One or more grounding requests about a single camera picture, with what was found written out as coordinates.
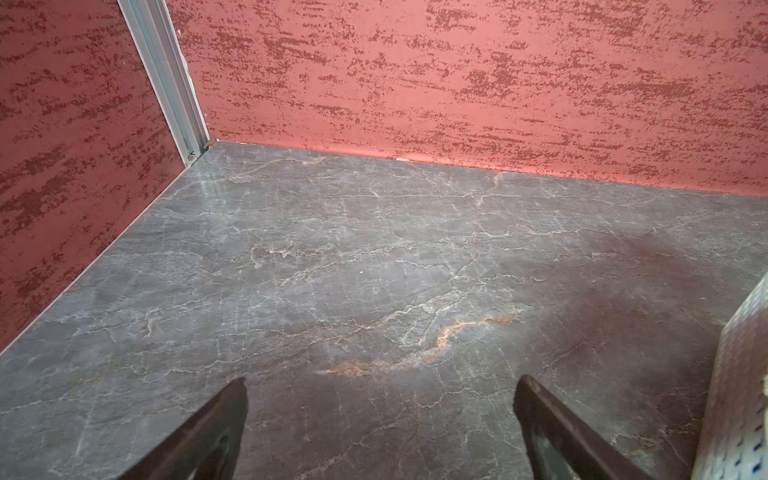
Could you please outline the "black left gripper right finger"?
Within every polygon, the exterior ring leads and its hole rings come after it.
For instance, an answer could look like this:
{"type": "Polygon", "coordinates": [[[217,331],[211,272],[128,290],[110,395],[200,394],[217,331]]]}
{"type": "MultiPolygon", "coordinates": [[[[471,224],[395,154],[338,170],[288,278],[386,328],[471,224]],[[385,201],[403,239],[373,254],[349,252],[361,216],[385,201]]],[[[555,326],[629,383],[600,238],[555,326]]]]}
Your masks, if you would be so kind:
{"type": "Polygon", "coordinates": [[[647,479],[530,375],[516,386],[514,413],[535,479],[647,479]]]}

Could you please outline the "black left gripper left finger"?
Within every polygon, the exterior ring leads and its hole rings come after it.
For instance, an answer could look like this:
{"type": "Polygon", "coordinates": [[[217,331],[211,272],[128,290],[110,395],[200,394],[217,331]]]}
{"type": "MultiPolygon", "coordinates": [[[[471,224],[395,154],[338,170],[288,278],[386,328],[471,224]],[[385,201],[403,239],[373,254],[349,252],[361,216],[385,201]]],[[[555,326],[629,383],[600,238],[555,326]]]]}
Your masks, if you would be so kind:
{"type": "Polygon", "coordinates": [[[231,479],[248,413],[245,379],[227,384],[122,479],[231,479]]]}

